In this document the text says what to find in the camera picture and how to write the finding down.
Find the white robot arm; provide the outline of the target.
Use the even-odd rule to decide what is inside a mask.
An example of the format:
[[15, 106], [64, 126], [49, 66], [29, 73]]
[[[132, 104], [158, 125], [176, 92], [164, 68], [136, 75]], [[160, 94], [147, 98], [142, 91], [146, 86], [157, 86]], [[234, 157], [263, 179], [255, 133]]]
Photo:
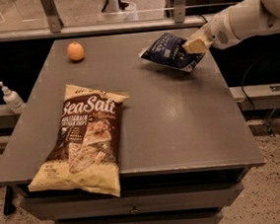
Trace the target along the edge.
[[226, 49], [250, 37], [280, 34], [280, 0], [245, 0], [217, 13], [182, 46], [205, 53], [210, 46]]

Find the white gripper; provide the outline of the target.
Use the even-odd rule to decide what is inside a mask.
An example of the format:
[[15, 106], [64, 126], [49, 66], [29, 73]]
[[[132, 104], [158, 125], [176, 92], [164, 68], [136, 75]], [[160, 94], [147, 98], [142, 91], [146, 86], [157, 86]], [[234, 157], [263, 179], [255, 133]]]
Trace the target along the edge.
[[217, 13], [208, 24], [200, 27], [182, 46], [187, 53], [205, 53], [212, 45], [217, 49], [226, 49], [236, 45], [236, 37], [229, 20], [230, 10]]

